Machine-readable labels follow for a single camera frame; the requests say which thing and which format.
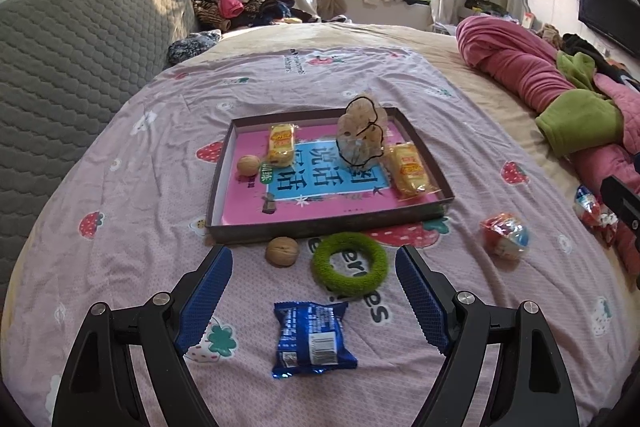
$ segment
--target black television screen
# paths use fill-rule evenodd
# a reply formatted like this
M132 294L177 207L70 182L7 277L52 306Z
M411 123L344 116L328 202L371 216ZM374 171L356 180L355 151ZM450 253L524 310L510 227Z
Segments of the black television screen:
M633 0L580 0L578 19L640 58L640 5Z

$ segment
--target barcode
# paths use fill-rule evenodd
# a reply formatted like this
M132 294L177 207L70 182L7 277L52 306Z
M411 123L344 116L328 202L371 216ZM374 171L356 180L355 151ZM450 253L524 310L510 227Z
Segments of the barcode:
M309 356L313 365L335 365L338 363L335 349L335 331L311 333L309 335Z
M282 363L285 367L298 367L298 356L295 351L283 351Z

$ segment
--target bolt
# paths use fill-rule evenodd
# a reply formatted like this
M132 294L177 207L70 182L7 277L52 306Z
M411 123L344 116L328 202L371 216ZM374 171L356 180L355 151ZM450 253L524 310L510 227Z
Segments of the bolt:
M167 292L156 293L153 298L153 303L156 306L164 306L165 304L167 304L167 302L169 302L170 298L171 295L169 295Z
M92 315L102 315L104 311L107 309L107 306L103 302L98 302L91 306L91 314Z
M524 309L527 313L535 315L539 311L539 306L533 301L527 301L524 303Z
M458 300L463 304L473 304L476 302L476 296L471 292L460 292L458 294Z

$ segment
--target yellow wrapper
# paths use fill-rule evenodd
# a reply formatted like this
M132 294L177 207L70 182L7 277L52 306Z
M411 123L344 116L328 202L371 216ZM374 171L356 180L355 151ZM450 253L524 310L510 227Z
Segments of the yellow wrapper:
M269 152L267 161L278 167L291 165L296 151L294 140L295 126L292 123L283 123L271 127L269 134Z
M402 199L415 198L433 191L429 175L412 142L389 146L385 164Z

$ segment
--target blue gripper pad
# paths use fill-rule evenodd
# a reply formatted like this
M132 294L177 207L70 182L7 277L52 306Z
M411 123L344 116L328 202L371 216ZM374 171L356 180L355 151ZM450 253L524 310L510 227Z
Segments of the blue gripper pad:
M443 355L447 354L451 339L447 334L444 310L403 248L396 253L396 275L409 299L415 318L418 319L424 338Z
M211 320L222 292L229 282L234 259L231 250L222 248L200 280L180 314L180 333L174 346L180 356L191 346L200 343L202 334Z

